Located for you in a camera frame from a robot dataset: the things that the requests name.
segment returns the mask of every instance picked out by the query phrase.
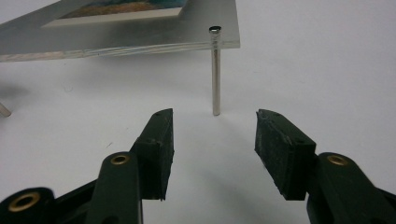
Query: colorful photo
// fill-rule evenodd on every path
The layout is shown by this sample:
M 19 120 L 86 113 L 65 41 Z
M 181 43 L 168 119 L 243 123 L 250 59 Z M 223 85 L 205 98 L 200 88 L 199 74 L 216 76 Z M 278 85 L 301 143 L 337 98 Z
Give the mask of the colorful photo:
M 61 19 L 183 7 L 187 0 L 97 0 Z
M 95 0 L 43 27 L 177 16 L 188 0 Z

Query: clear acrylic plate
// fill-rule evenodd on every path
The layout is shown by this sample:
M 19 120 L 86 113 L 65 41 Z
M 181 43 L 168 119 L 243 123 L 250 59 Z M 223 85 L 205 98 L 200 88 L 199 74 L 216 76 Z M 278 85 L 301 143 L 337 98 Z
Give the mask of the clear acrylic plate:
M 235 0 L 188 0 L 177 16 L 46 26 L 92 0 L 63 0 L 0 25 L 0 62 L 240 47 Z

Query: metal pin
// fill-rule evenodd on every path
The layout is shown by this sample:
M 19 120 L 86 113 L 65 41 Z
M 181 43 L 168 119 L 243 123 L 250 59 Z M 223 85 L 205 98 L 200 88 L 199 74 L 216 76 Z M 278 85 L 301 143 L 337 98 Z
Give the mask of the metal pin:
M 5 106 L 0 103 L 0 114 L 4 117 L 9 117 L 11 115 L 11 111 L 9 111 Z
M 212 96 L 213 115 L 220 114 L 220 42 L 221 27 L 212 26 L 209 28 L 212 40 Z

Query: white surface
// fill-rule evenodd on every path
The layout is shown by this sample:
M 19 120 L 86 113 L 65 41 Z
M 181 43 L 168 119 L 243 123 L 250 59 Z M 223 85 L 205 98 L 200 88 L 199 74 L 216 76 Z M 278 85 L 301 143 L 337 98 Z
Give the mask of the white surface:
M 0 22 L 52 3 L 0 0 Z M 396 193 L 396 2 L 237 1 L 241 49 L 222 52 L 222 114 L 211 115 L 210 52 L 0 63 L 0 199 L 60 196 L 129 150 L 152 113 L 174 108 L 165 202 L 145 223 L 308 223 L 254 152 L 255 111 L 275 110 Z

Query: brass ring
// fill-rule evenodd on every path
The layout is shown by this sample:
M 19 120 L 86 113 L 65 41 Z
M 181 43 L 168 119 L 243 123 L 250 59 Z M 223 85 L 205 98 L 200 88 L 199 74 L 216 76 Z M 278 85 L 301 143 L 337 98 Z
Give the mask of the brass ring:
M 116 157 L 113 157 L 113 159 L 111 159 L 111 163 L 113 163 L 114 165 L 122 165 L 126 162 L 128 162 L 129 160 L 129 156 L 127 155 L 119 155 Z
M 10 212 L 20 212 L 26 210 L 40 201 L 40 194 L 38 192 L 25 193 L 12 201 L 9 204 L 8 210 Z
M 327 160 L 336 165 L 347 165 L 347 160 L 340 156 L 331 155 L 327 157 Z

